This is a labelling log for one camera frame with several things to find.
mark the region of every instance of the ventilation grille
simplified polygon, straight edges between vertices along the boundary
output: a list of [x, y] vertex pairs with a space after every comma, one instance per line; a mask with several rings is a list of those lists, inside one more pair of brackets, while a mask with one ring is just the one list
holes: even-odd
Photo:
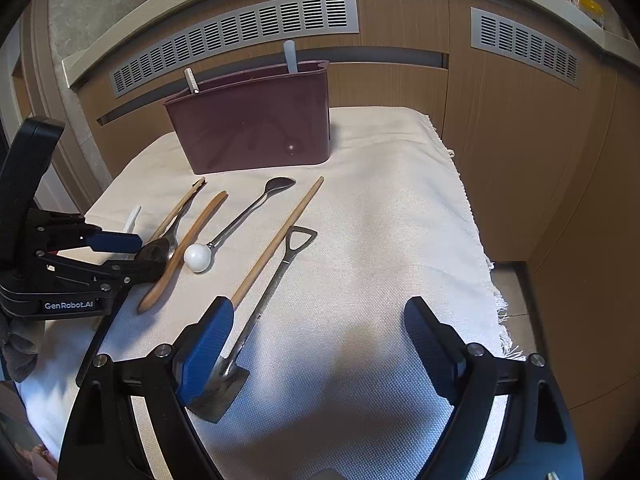
[[471, 46], [535, 66], [578, 86], [580, 62], [574, 52], [532, 28], [497, 14], [472, 7]]
[[121, 96], [166, 72], [236, 48], [356, 32], [356, 0], [272, 0], [226, 12], [165, 38], [111, 72], [111, 85]]

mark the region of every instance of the wooden utensil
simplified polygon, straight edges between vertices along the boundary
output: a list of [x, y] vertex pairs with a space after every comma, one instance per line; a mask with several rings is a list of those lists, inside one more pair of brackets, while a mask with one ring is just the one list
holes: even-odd
[[166, 289], [169, 281], [175, 272], [177, 272], [184, 263], [183, 256], [184, 251], [189, 247], [193, 242], [198, 238], [198, 234], [202, 230], [202, 228], [209, 221], [210, 217], [215, 213], [218, 207], [226, 200], [228, 197], [228, 193], [226, 191], [221, 191], [218, 193], [211, 202], [204, 208], [204, 211], [200, 213], [200, 216], [193, 223], [185, 237], [182, 239], [177, 249], [175, 250], [174, 255], [169, 260], [169, 263], [166, 265], [166, 269], [162, 278], [160, 278], [153, 287], [145, 294], [145, 297], [142, 298], [140, 304], [138, 305], [138, 314], [142, 314], [149, 310], [156, 301], [160, 298], [164, 290]]
[[180, 199], [180, 202], [178, 202], [173, 209], [171, 209], [171, 212], [164, 220], [162, 220], [162, 223], [158, 226], [158, 229], [156, 229], [156, 231], [151, 235], [151, 238], [149, 238], [150, 242], [156, 240], [156, 238], [159, 238], [160, 235], [162, 235], [162, 233], [166, 231], [167, 226], [170, 224], [171, 220], [173, 220], [174, 217], [178, 214], [178, 211], [180, 211], [182, 206], [187, 202], [188, 199], [191, 198], [191, 195], [199, 190], [200, 186], [203, 186], [204, 184], [206, 184], [206, 181], [204, 180], [204, 177], [202, 177], [199, 181], [193, 184], [193, 186], [191, 186], [191, 189], [187, 191], [187, 194]]
[[253, 268], [249, 271], [246, 278], [240, 284], [240, 286], [238, 287], [238, 290], [236, 290], [236, 293], [231, 298], [231, 304], [234, 306], [234, 309], [238, 308], [238, 305], [242, 301], [242, 298], [245, 297], [245, 295], [247, 294], [251, 286], [254, 284], [255, 280], [258, 278], [258, 276], [264, 269], [264, 266], [275, 254], [279, 245], [284, 240], [284, 237], [287, 235], [287, 231], [289, 230], [289, 228], [293, 224], [295, 224], [298, 218], [300, 218], [300, 215], [302, 215], [302, 212], [305, 210], [306, 206], [309, 204], [309, 202], [311, 202], [311, 199], [316, 195], [316, 193], [318, 192], [318, 189], [320, 189], [320, 186], [322, 186], [323, 182], [324, 182], [324, 176], [321, 176], [318, 180], [316, 180], [316, 183], [313, 184], [311, 189], [300, 201], [300, 203], [296, 206], [296, 208], [293, 210], [291, 215], [289, 215], [289, 218], [287, 218], [287, 221], [284, 222], [284, 225], [280, 228], [280, 231], [277, 232], [277, 234], [273, 237], [273, 240], [271, 240], [271, 243], [264, 250], [260, 258], [258, 258], [258, 261], [255, 263]]

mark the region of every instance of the white tablecloth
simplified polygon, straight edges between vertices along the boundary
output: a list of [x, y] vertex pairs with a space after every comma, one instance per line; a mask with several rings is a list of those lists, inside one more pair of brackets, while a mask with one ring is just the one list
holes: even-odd
[[[192, 416], [227, 480], [305, 480], [334, 468], [349, 480], [413, 480], [450, 415], [402, 325], [406, 300], [422, 296], [463, 340], [504, 352], [500, 298], [456, 168], [428, 117], [407, 108], [331, 110], [332, 155], [309, 167], [235, 171], [208, 184], [182, 220], [183, 236], [220, 190], [229, 198], [200, 235], [205, 242], [260, 195], [273, 176], [298, 183], [269, 199], [222, 245], [212, 270], [184, 268], [170, 293], [142, 316], [134, 288], [102, 352], [114, 360], [173, 342], [218, 295], [231, 297], [285, 218], [319, 175], [325, 183], [298, 225], [319, 232], [285, 275], [239, 364], [251, 376], [219, 424]], [[135, 232], [148, 238], [196, 177], [175, 134], [138, 155], [86, 215], [122, 228], [136, 204]], [[223, 354], [242, 329], [284, 248], [236, 311]], [[101, 262], [108, 255], [69, 251]], [[20, 385], [33, 427], [60, 452], [78, 389], [74, 378], [92, 320], [49, 322], [38, 365]], [[486, 473], [504, 413], [497, 399], [469, 478]], [[170, 478], [146, 408], [134, 400], [151, 467]]]

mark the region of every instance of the spoon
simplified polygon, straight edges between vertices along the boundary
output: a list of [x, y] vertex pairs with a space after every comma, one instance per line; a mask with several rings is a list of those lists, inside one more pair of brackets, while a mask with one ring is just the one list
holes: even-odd
[[206, 270], [211, 263], [213, 249], [223, 238], [229, 235], [254, 208], [260, 207], [262, 204], [264, 204], [264, 202], [267, 201], [270, 196], [284, 191], [285, 189], [289, 189], [295, 183], [295, 180], [286, 176], [277, 176], [276, 178], [272, 178], [271, 180], [269, 180], [264, 186], [264, 193], [262, 193], [258, 197], [258, 200], [252, 203], [247, 209], [242, 211], [235, 219], [233, 219], [231, 221], [231, 224], [222, 229], [222, 231], [220, 231], [220, 234], [213, 238], [212, 241], [210, 241], [206, 245], [193, 244], [187, 247], [187, 250], [184, 251], [184, 263], [193, 272], [202, 272], [203, 270]]

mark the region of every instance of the purple plastic bin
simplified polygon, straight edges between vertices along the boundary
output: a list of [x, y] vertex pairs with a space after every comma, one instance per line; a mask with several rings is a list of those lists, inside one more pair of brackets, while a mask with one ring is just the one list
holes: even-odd
[[164, 106], [196, 174], [329, 158], [328, 61], [265, 66], [198, 83]]

